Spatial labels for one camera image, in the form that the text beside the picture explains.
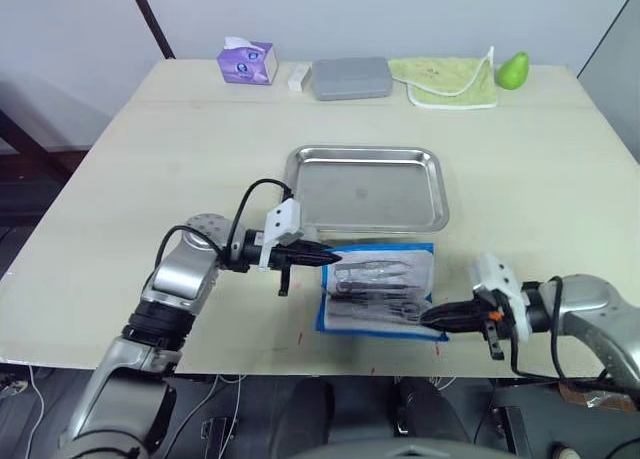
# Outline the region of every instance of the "gray plastic case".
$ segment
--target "gray plastic case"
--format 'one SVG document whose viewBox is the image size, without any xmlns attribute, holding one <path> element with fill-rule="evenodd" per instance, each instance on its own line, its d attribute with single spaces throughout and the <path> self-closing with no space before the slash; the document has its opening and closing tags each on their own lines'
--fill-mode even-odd
<svg viewBox="0 0 640 459">
<path fill-rule="evenodd" d="M 311 66 L 311 88 L 319 101 L 384 97 L 392 87 L 384 57 L 323 59 Z"/>
</svg>

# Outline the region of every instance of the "metal tray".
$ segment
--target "metal tray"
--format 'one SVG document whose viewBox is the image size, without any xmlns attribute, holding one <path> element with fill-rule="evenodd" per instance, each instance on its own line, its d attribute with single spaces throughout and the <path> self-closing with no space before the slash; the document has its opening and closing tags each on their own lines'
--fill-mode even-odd
<svg viewBox="0 0 640 459">
<path fill-rule="evenodd" d="M 449 221 L 440 163 L 424 149 L 303 146 L 285 182 L 318 231 L 430 233 Z"/>
</svg>

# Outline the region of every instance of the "black pole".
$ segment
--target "black pole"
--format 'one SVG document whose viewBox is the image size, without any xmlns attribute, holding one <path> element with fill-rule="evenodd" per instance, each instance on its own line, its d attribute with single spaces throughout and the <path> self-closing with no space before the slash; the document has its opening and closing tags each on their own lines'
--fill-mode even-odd
<svg viewBox="0 0 640 459">
<path fill-rule="evenodd" d="M 140 9 L 140 12 L 142 13 L 142 17 L 144 17 L 144 20 L 147 22 L 147 26 L 149 26 L 149 29 L 151 30 L 151 34 L 153 34 L 153 37 L 158 43 L 158 47 L 160 48 L 160 51 L 162 51 L 164 58 L 175 59 L 176 56 L 174 56 L 173 51 L 171 50 L 171 46 L 167 42 L 167 38 L 164 37 L 164 32 L 162 32 L 160 24 L 158 24 L 158 20 L 153 14 L 149 2 L 147 0 L 135 1 L 138 5 L 138 9 Z"/>
<path fill-rule="evenodd" d="M 604 42 L 604 40 L 607 38 L 607 36 L 609 35 L 609 33 L 611 32 L 611 29 L 613 29 L 613 26 L 616 25 L 616 22 L 618 22 L 618 19 L 620 18 L 620 16 L 622 15 L 622 12 L 624 11 L 624 9 L 627 7 L 627 4 L 629 4 L 631 0 L 626 0 L 624 1 L 624 4 L 622 4 L 622 7 L 620 8 L 620 10 L 618 11 L 618 13 L 616 14 L 616 17 L 613 18 L 613 21 L 611 21 L 611 24 L 609 24 L 609 27 L 607 28 L 607 30 L 605 31 L 605 33 L 602 35 L 602 37 L 600 38 L 600 40 L 598 41 L 598 44 L 596 44 L 596 47 L 593 49 L 593 51 L 591 51 L 591 55 L 589 56 L 589 59 L 587 59 L 587 62 L 584 63 L 584 65 L 582 66 L 582 69 L 580 69 L 580 72 L 578 73 L 578 77 L 580 77 L 582 75 L 582 73 L 584 72 L 584 70 L 587 68 L 587 66 L 589 65 L 589 63 L 591 62 L 591 59 L 593 59 L 593 56 L 596 55 L 596 52 L 598 52 L 598 49 L 600 49 L 600 46 L 602 45 L 602 43 Z"/>
</svg>

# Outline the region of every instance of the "green towel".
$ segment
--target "green towel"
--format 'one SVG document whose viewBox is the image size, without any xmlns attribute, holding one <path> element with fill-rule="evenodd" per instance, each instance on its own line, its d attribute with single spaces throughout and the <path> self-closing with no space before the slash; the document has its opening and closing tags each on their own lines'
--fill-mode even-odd
<svg viewBox="0 0 640 459">
<path fill-rule="evenodd" d="M 482 59 L 413 57 L 389 61 L 407 84 L 409 100 L 428 109 L 484 109 L 497 105 L 493 47 Z"/>
</svg>

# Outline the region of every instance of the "tissue box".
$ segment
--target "tissue box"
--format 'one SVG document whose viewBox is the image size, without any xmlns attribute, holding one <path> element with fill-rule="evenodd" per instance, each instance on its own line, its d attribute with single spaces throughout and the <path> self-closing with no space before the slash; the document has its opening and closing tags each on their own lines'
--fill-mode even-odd
<svg viewBox="0 0 640 459">
<path fill-rule="evenodd" d="M 273 82 L 278 61 L 270 42 L 249 42 L 225 49 L 218 54 L 220 72 L 226 82 L 264 84 Z"/>
</svg>

